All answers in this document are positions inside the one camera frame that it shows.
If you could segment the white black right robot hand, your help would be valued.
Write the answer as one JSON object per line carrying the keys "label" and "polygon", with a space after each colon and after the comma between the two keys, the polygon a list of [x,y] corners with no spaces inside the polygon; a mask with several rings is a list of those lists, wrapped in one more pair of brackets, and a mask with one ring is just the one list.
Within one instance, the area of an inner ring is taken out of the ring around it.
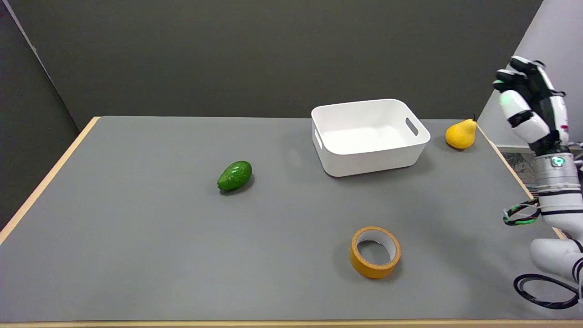
{"label": "white black right robot hand", "polygon": [[569,152],[565,92],[552,85],[541,61],[512,56],[511,69],[499,69],[493,88],[511,127],[537,156]]}

